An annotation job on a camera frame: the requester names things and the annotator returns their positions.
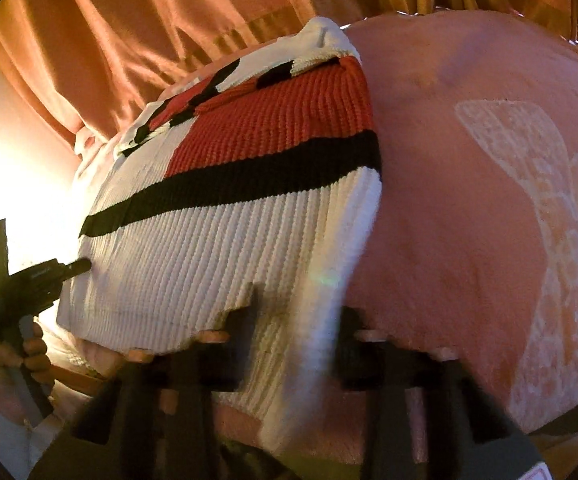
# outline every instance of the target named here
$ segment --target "hand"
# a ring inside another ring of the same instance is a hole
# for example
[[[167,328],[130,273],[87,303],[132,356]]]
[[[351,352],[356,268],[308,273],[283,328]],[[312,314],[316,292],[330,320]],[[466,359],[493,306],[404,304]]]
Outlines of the hand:
[[[0,414],[20,426],[24,424],[24,409],[14,390],[14,384],[7,368],[19,368],[24,363],[36,381],[50,384],[53,388],[55,381],[51,373],[51,362],[47,356],[47,345],[42,340],[42,336],[42,329],[37,323],[34,323],[34,337],[25,340],[23,344],[24,351],[28,354],[25,358],[17,355],[8,343],[0,343]]]

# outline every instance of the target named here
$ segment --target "sleeve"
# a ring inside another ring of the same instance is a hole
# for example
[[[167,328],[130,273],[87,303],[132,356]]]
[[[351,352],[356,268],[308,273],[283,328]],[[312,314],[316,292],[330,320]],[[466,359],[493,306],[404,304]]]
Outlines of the sleeve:
[[[0,415],[0,462],[16,480],[29,476],[35,463],[89,396],[71,390],[56,381],[52,403],[53,415],[36,428],[18,426]]]

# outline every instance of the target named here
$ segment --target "white label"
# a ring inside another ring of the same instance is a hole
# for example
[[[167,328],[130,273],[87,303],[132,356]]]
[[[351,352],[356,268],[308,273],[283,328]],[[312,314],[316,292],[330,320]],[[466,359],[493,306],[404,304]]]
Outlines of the white label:
[[[544,462],[540,462],[533,469],[531,469],[526,475],[518,480],[553,480],[549,468]]]

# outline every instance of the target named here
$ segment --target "white wall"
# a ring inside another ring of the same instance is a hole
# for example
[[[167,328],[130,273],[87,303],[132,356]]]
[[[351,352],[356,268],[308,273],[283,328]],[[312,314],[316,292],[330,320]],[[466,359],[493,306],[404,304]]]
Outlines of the white wall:
[[[11,273],[52,258],[66,263],[67,193],[79,162],[0,73],[0,219]]]

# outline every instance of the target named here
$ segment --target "ribbed knit fabric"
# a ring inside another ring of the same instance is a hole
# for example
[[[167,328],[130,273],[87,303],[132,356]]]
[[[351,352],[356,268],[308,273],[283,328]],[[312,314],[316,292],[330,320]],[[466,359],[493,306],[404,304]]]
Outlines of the ribbed knit fabric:
[[[84,222],[93,268],[64,286],[57,321],[114,350],[168,352],[261,284],[250,376],[220,400],[261,419],[279,452],[318,408],[380,191],[358,55],[314,18],[147,106]]]

